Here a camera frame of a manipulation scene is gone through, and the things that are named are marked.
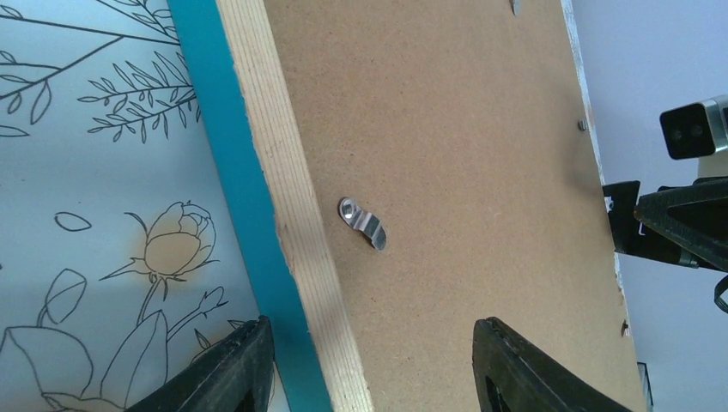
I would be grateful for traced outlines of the brown backing board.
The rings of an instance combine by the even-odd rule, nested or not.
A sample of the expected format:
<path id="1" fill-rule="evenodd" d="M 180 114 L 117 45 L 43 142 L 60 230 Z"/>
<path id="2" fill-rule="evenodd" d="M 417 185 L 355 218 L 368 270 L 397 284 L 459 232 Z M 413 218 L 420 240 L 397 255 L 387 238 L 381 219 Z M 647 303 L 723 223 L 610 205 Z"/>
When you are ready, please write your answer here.
<path id="1" fill-rule="evenodd" d="M 476 411 L 496 316 L 645 408 L 558 1 L 265 4 L 378 411 Z"/>

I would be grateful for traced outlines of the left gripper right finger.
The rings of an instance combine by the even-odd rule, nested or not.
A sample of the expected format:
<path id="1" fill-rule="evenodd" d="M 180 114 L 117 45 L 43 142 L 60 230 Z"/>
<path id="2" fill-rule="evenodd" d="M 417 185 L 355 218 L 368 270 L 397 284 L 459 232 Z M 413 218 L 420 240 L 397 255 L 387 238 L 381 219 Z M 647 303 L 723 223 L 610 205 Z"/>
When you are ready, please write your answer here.
<path id="1" fill-rule="evenodd" d="M 497 317 L 479 319 L 472 368 L 481 411 L 626 411 Z"/>

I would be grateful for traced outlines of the teal and wood picture frame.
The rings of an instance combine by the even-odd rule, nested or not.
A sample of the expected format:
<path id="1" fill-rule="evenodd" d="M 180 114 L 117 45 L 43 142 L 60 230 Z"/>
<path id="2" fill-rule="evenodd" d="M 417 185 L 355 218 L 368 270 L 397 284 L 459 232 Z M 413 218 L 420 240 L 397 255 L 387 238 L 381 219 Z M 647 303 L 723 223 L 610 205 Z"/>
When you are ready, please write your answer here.
<path id="1" fill-rule="evenodd" d="M 264 3 L 169 9 L 289 407 L 372 410 Z"/>

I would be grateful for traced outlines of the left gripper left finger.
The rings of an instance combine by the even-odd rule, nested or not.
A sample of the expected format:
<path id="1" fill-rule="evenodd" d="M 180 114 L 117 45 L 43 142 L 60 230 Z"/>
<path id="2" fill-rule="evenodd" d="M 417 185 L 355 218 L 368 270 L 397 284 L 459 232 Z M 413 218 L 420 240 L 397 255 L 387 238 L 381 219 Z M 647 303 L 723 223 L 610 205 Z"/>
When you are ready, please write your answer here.
<path id="1" fill-rule="evenodd" d="M 274 382 L 270 320 L 244 322 L 130 411 L 266 411 Z"/>

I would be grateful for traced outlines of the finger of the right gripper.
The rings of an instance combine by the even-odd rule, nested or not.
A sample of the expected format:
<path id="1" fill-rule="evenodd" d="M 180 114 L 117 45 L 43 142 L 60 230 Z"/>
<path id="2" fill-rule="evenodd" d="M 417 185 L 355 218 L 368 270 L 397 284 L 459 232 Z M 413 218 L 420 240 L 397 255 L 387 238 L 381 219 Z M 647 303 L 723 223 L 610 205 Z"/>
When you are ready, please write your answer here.
<path id="1" fill-rule="evenodd" d="M 624 181 L 603 186 L 604 200 L 615 252 L 665 264 L 697 269 L 697 257 L 666 239 L 634 217 L 640 194 L 640 181 Z"/>
<path id="2" fill-rule="evenodd" d="M 644 195 L 634 217 L 716 270 L 727 271 L 725 180 L 697 180 Z"/>

